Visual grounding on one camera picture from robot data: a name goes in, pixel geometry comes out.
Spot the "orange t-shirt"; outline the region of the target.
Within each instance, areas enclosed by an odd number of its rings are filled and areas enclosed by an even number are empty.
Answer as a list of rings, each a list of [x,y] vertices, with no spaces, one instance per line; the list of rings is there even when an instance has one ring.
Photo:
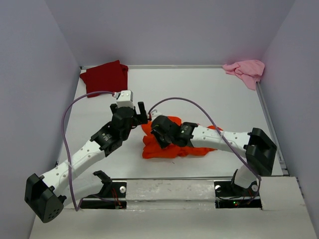
[[[161,148],[158,142],[155,139],[155,136],[151,134],[151,124],[142,125],[142,130],[146,134],[143,137],[144,148],[142,152],[142,158],[151,159],[151,158],[167,158],[173,159],[176,157],[186,157],[186,156],[205,156],[209,152],[216,151],[215,148],[193,148],[193,147],[179,147],[177,145],[170,144],[166,148]]]

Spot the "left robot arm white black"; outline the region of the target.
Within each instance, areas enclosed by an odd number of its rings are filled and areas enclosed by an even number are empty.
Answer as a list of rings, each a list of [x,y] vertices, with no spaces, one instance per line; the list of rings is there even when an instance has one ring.
[[[64,190],[73,189],[72,181],[90,166],[108,157],[122,146],[132,129],[147,124],[148,117],[143,102],[138,102],[139,112],[135,107],[121,107],[119,104],[110,106],[112,119],[73,155],[68,155],[60,165],[38,176],[30,175],[26,180],[24,200],[43,223],[56,218],[66,200],[75,200],[74,193],[70,196]]]

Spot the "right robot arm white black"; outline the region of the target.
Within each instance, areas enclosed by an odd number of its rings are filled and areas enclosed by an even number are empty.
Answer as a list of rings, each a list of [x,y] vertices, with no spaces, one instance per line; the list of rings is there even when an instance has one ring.
[[[234,195],[241,195],[246,190],[257,194],[261,178],[272,175],[277,146],[262,129],[228,132],[191,122],[178,125],[167,116],[160,115],[153,119],[151,133],[162,148],[172,144],[234,153],[243,164],[234,172],[229,183]]]

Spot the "folded dark red t-shirt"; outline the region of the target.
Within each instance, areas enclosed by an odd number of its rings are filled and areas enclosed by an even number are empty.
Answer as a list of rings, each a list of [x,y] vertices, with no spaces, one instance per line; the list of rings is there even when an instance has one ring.
[[[87,69],[80,74],[86,93],[97,91],[120,92],[128,89],[128,66],[119,60]]]

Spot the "pink t-shirt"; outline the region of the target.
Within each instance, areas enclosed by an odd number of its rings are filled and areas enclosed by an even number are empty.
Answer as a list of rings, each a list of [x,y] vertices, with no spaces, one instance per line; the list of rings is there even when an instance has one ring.
[[[226,74],[236,76],[249,90],[256,90],[265,70],[265,64],[259,60],[244,60],[222,66]]]

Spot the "back aluminium rail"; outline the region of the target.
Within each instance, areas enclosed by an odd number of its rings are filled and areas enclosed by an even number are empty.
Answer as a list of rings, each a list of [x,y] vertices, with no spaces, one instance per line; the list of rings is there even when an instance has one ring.
[[[219,69],[222,65],[128,65],[129,69]]]

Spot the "aluminium rail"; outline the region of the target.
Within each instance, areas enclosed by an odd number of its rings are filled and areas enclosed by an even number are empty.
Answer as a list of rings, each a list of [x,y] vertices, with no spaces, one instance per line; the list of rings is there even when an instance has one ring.
[[[222,65],[128,65],[129,69],[219,69]]]
[[[260,103],[261,103],[261,106],[262,106],[262,109],[263,109],[263,112],[264,112],[264,116],[265,116],[265,119],[266,119],[266,122],[267,122],[268,129],[270,131],[271,138],[272,138],[273,142],[275,143],[275,145],[277,146],[277,153],[276,153],[277,158],[278,158],[277,161],[280,164],[280,167],[281,167],[283,175],[284,176],[290,176],[290,173],[289,173],[289,171],[287,169],[287,166],[286,166],[286,163],[285,163],[285,160],[284,160],[284,156],[282,154],[282,151],[281,151],[281,148],[280,148],[280,144],[279,144],[276,132],[275,132],[275,128],[274,128],[274,125],[273,125],[273,122],[272,122],[272,119],[271,119],[271,116],[270,116],[270,113],[269,113],[269,110],[268,110],[268,107],[267,107],[267,104],[266,104],[266,101],[265,101],[265,98],[264,98],[264,94],[263,94],[263,91],[261,89],[260,82],[258,82],[256,84],[256,91],[257,91],[257,94],[258,94],[258,97],[259,97],[259,100],[260,100]]]
[[[232,179],[232,176],[201,176],[201,177],[140,177],[140,178],[116,178],[111,177],[112,180],[221,180],[229,181]]]

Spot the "front aluminium rail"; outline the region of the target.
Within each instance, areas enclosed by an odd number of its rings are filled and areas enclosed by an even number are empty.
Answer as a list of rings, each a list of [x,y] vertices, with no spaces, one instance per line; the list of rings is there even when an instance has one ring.
[[[232,176],[201,176],[201,177],[140,177],[140,178],[116,178],[111,177],[112,180],[221,180],[229,181],[232,179]]]

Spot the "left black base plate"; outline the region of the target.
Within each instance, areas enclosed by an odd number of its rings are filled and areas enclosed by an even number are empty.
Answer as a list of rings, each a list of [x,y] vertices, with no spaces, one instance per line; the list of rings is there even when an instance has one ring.
[[[80,208],[124,210],[127,207],[126,192],[126,181],[113,181],[108,186],[103,186],[98,194],[85,197]]]

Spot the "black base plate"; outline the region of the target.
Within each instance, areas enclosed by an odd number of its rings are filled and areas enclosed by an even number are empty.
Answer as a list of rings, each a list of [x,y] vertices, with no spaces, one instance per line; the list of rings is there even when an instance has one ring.
[[[231,181],[217,181],[214,185],[217,209],[262,208],[256,181],[247,189],[232,184]]]
[[[124,210],[127,207],[126,192],[126,181],[113,181],[108,186],[103,186],[98,194],[85,197],[80,208]]]

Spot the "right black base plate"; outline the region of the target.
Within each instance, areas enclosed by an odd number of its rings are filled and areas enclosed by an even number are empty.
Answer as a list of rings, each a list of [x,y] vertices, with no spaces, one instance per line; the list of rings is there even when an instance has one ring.
[[[217,209],[262,208],[256,181],[247,189],[232,184],[231,181],[217,181],[214,185]]]

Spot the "right aluminium rail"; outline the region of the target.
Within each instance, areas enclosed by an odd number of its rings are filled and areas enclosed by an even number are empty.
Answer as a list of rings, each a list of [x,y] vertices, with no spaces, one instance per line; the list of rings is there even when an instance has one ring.
[[[257,94],[258,94],[258,97],[259,97],[259,100],[260,100],[260,103],[261,103],[261,106],[262,106],[262,109],[263,109],[263,112],[264,112],[264,116],[265,116],[265,119],[266,119],[266,122],[267,122],[268,129],[270,131],[271,138],[272,138],[273,142],[275,143],[275,145],[277,146],[277,153],[276,153],[277,158],[278,158],[277,161],[280,164],[280,167],[281,167],[283,175],[284,176],[290,176],[290,173],[289,173],[289,171],[287,169],[287,166],[286,166],[286,163],[285,163],[285,160],[284,160],[284,156],[282,154],[282,151],[281,151],[281,148],[280,148],[280,144],[279,144],[276,132],[275,132],[275,128],[274,128],[274,125],[273,125],[273,122],[272,122],[272,119],[271,119],[271,116],[270,116],[270,113],[269,113],[269,110],[268,110],[268,107],[267,107],[267,104],[266,104],[266,101],[265,101],[265,98],[264,98],[264,94],[263,94],[263,91],[261,89],[260,82],[258,82],[256,84],[256,91],[257,91]]]

